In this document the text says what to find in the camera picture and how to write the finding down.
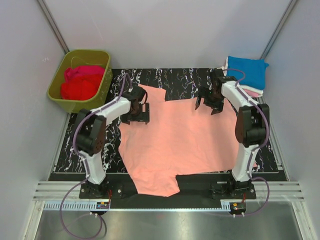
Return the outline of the salmon pink t shirt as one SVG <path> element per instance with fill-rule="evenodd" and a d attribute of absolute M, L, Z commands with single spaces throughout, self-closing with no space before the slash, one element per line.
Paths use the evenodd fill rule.
<path fill-rule="evenodd" d="M 180 191 L 176 177 L 231 170 L 246 175 L 255 165 L 243 155 L 235 134 L 236 112 L 228 100 L 221 113 L 195 107 L 195 99 L 165 100 L 166 91 L 145 86 L 149 123 L 119 126 L 119 153 L 136 190 L 170 197 Z"/>

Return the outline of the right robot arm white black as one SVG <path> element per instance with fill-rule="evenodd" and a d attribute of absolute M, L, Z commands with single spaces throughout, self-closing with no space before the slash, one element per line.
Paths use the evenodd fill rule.
<path fill-rule="evenodd" d="M 228 100 L 237 110 L 235 137 L 239 143 L 236 163 L 227 183 L 213 193 L 239 198 L 253 192 L 252 168 L 254 159 L 263 148 L 270 135 L 270 108 L 250 97 L 234 76 L 226 76 L 225 70 L 215 68 L 210 73 L 210 87 L 201 87 L 195 102 L 198 109 L 201 103 L 212 109 L 211 114 L 223 111 L 224 101 Z"/>

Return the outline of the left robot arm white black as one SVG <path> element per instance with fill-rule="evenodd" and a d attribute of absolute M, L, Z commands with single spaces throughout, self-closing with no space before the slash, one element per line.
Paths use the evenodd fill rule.
<path fill-rule="evenodd" d="M 103 198 L 111 193 L 101 154 L 106 141 L 106 127 L 117 118 L 127 125 L 132 122 L 148 124 L 150 105 L 147 99 L 147 91 L 134 86 L 99 108 L 80 110 L 74 126 L 72 145 L 83 161 L 86 174 L 81 184 L 81 198 Z"/>

